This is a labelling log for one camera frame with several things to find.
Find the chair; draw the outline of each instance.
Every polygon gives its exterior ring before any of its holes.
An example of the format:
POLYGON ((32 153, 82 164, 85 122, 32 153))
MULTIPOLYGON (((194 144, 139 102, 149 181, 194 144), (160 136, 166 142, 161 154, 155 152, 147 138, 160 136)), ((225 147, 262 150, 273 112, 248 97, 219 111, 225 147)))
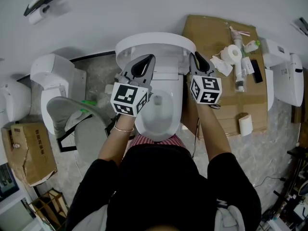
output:
POLYGON ((112 124, 112 120, 102 109, 66 97, 55 97, 47 103, 47 111, 53 121, 60 152, 78 150, 82 160, 88 163, 97 159, 100 149, 110 133, 108 128, 112 124), (88 110, 91 115, 65 131, 70 116, 81 109, 88 110), (74 131, 76 146, 63 147, 62 141, 74 131))

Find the gray tile floor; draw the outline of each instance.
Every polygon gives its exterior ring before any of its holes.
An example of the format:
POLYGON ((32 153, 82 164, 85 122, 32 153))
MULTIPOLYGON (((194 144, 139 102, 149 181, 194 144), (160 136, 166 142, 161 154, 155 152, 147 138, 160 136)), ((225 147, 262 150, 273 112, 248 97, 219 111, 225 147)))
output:
MULTIPOLYGON (((86 99, 97 101, 99 107, 103 108, 110 117, 114 117, 115 113, 110 105, 110 96, 104 93, 104 89, 106 84, 113 83, 115 74, 120 72, 115 56, 108 55, 75 62, 75 66, 87 71, 86 99)), ((29 117, 26 117, 24 121, 40 121, 39 104, 42 90, 36 83, 31 85, 32 108, 29 117)), ((268 130, 266 132, 252 133, 246 137, 229 137, 232 152, 253 185, 260 184, 266 176, 283 177, 286 175, 291 160, 286 151, 295 146, 299 132, 299 125, 291 124, 290 121, 291 106, 275 100, 269 111, 268 130)), ((194 147, 193 134, 188 130, 179 130, 177 135, 192 153, 194 147)), ((70 205, 89 164, 81 160, 77 151, 60 153, 55 137, 51 134, 49 137, 58 172, 44 184, 38 186, 38 189, 40 192, 45 192, 54 187, 63 192, 67 203, 70 205)), ((70 145, 73 139, 71 137, 65 143, 70 145)), ((206 177, 208 158, 203 141, 197 141, 194 161, 200 174, 206 177)), ((263 211, 276 201, 273 190, 279 192, 282 186, 283 183, 279 180, 266 179, 263 185, 256 188, 263 211)))

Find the chair backrest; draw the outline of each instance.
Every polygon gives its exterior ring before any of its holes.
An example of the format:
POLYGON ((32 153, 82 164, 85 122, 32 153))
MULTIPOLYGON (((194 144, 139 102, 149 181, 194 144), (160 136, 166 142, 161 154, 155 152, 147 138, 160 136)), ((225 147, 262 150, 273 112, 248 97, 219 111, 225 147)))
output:
POLYGON ((52 118, 57 139, 65 135, 65 126, 70 116, 81 109, 88 110, 104 124, 108 125, 111 122, 107 114, 96 106, 77 102, 66 97, 55 97, 47 103, 47 111, 52 118))

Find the black and white marker cube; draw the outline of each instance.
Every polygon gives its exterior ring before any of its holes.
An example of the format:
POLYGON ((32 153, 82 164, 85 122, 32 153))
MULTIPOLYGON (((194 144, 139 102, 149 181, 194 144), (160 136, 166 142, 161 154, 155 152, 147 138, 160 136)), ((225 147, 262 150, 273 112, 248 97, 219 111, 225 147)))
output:
POLYGON ((222 94, 221 79, 194 75, 190 90, 197 103, 216 104, 222 94))
POLYGON ((149 89, 116 82, 111 95, 111 105, 115 112, 137 116, 149 101, 149 89))

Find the striped shorts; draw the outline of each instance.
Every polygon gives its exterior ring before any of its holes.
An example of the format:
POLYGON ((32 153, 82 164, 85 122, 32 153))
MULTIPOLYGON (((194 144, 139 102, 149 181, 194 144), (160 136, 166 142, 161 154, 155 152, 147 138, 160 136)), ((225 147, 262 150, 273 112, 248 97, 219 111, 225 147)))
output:
POLYGON ((153 140, 142 136, 142 135, 137 135, 129 144, 129 148, 131 148, 134 145, 138 144, 169 144, 169 145, 177 145, 181 146, 183 148, 186 148, 183 142, 180 140, 180 138, 177 135, 173 135, 171 138, 161 141, 161 142, 154 142, 153 140))

